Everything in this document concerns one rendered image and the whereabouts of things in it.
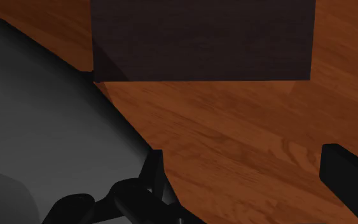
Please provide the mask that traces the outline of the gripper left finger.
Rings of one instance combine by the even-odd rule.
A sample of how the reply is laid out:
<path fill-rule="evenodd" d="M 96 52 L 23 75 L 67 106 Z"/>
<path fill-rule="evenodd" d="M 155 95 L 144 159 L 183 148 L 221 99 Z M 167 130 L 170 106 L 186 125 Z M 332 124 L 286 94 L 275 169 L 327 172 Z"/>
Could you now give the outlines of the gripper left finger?
<path fill-rule="evenodd" d="M 206 224 L 179 202 L 162 150 L 150 151 L 137 178 L 116 182 L 99 201 L 87 193 L 59 199 L 41 224 L 96 224 L 121 217 L 131 224 Z"/>

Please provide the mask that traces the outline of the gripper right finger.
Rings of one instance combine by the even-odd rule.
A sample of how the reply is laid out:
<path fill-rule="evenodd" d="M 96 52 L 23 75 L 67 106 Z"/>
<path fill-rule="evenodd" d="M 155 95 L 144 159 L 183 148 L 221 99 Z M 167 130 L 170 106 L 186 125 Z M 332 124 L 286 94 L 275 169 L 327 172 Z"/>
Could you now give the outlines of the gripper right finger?
<path fill-rule="evenodd" d="M 358 217 L 358 156 L 339 144 L 323 144 L 319 177 Z"/>

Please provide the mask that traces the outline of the dark wood robot stand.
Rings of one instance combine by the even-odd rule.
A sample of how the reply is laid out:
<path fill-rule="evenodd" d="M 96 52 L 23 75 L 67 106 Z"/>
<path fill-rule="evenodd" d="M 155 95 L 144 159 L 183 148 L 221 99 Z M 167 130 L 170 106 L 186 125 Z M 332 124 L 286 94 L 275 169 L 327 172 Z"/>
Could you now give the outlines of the dark wood robot stand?
<path fill-rule="evenodd" d="M 96 81 L 309 80 L 316 0 L 90 0 Z"/>

